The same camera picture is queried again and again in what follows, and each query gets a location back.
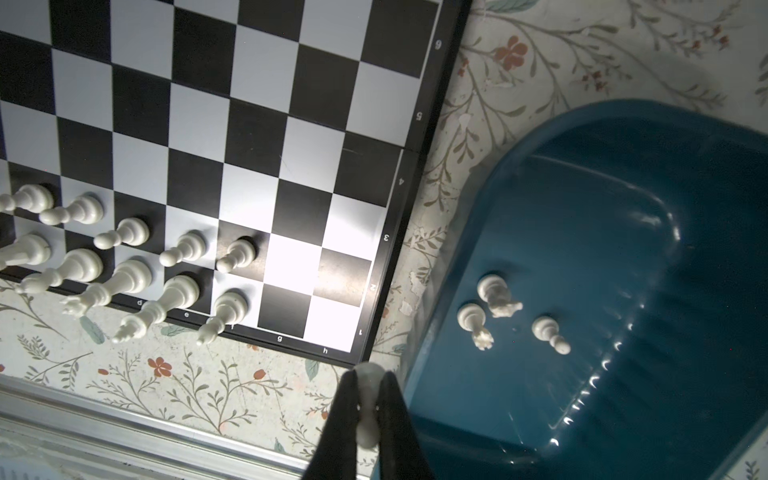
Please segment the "red flower pattern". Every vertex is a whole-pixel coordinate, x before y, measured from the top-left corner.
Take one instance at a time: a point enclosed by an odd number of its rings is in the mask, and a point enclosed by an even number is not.
[[[155,376],[170,376],[170,370],[173,368],[170,363],[163,360],[163,357],[158,356],[156,359],[149,359],[147,361],[149,366],[154,369]]]

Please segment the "floral wallpaper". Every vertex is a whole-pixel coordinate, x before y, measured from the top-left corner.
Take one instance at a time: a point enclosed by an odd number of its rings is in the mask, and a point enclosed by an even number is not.
[[[768,131],[763,0],[477,0],[398,259],[371,360],[397,369],[445,226],[472,167],[541,122],[611,98],[647,98]],[[114,346],[124,315],[60,314],[53,293],[0,283],[0,372],[309,458],[342,369],[163,325]],[[758,480],[764,435],[732,472]],[[361,450],[359,472],[375,452]]]

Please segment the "white chess piece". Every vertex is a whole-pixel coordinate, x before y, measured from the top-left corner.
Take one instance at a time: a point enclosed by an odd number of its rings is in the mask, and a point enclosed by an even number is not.
[[[11,265],[39,265],[51,258],[51,246],[43,237],[28,233],[0,248],[0,270]]]
[[[159,299],[144,302],[141,311],[123,317],[118,332],[112,337],[112,342],[122,343],[130,339],[141,338],[147,334],[147,329],[155,323],[165,320],[168,310],[174,308],[189,308],[197,302],[200,287],[186,275],[176,275],[163,286],[163,294]]]
[[[226,292],[214,302],[214,316],[197,331],[197,345],[213,342],[226,325],[237,325],[248,313],[248,302],[239,293]]]
[[[195,261],[205,255],[205,240],[196,233],[188,232],[179,237],[178,244],[160,254],[162,266],[173,266],[182,260]]]
[[[59,286],[64,280],[91,282],[101,275],[104,268],[96,253],[78,248],[67,252],[58,268],[48,268],[43,273],[27,275],[15,288],[16,293],[40,293],[50,286]]]
[[[126,260],[114,268],[112,278],[104,283],[92,283],[80,295],[64,298],[62,312],[80,317],[94,305],[107,305],[118,293],[138,293],[152,283],[152,271],[139,260]]]
[[[100,233],[94,238],[94,245],[108,250],[121,243],[136,247],[149,240],[149,227],[138,218],[124,218],[118,223],[117,230]]]
[[[536,338],[542,342],[549,342],[552,348],[561,355],[571,352],[571,344],[560,335],[560,325],[552,317],[542,315],[531,325],[531,330]]]
[[[512,299],[507,283],[499,275],[486,275],[478,283],[478,295],[488,303],[488,310],[495,318],[512,316],[523,309],[523,304]]]
[[[236,268],[248,266],[256,259],[256,249],[248,240],[235,240],[224,255],[216,262],[216,270],[229,273]]]
[[[483,326],[485,325],[485,311],[477,303],[467,303],[458,311],[458,324],[468,332],[472,332],[472,341],[480,350],[487,350],[493,346],[493,336]]]
[[[16,208],[39,214],[53,208],[53,195],[41,185],[24,185],[13,195],[0,195],[0,210],[13,211]]]
[[[101,202],[90,195],[81,195],[75,198],[69,207],[54,207],[43,210],[40,213],[40,221],[46,225],[59,225],[77,221],[90,225],[104,217],[104,208]]]

